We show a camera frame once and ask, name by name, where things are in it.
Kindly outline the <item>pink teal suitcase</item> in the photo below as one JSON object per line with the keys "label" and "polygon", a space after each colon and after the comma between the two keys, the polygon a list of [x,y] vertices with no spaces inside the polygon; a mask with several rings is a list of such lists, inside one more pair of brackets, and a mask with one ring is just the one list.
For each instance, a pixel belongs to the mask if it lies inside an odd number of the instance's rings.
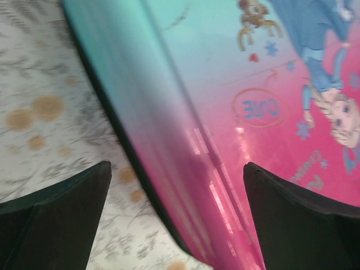
{"label": "pink teal suitcase", "polygon": [[358,1],[63,1],[80,59],[176,243],[266,269],[254,163],[359,208]]}

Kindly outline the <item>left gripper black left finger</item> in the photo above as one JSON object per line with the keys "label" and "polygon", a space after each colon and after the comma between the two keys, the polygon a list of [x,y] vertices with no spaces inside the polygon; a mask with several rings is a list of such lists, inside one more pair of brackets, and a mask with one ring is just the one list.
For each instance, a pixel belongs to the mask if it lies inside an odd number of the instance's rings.
{"label": "left gripper black left finger", "polygon": [[1,269],[86,269],[111,177],[102,161],[1,203]]}

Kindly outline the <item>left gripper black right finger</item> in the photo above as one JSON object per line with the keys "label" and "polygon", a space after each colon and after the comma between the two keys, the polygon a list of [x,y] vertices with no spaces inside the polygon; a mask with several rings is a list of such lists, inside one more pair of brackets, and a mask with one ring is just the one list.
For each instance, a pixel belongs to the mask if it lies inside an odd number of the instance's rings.
{"label": "left gripper black right finger", "polygon": [[244,184],[266,269],[359,269],[359,208],[254,163]]}

